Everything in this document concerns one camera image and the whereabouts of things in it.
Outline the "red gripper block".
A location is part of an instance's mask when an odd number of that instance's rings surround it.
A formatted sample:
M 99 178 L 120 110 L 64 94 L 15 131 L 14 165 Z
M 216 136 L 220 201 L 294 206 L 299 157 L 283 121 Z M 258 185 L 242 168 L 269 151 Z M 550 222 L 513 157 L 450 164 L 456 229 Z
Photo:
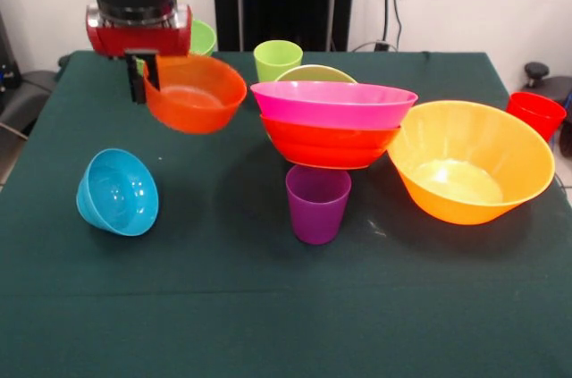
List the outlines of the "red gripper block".
M 96 53 L 108 57 L 124 57 L 125 51 L 153 50 L 160 55 L 186 55 L 190 50 L 192 11 L 187 4 L 179 4 L 164 21 L 148 25 L 121 25 L 104 18 L 96 4 L 86 11 L 86 30 Z M 156 54 L 145 54 L 143 60 L 126 54 L 130 95 L 133 103 L 146 103 L 143 75 L 145 63 L 147 78 L 160 87 Z

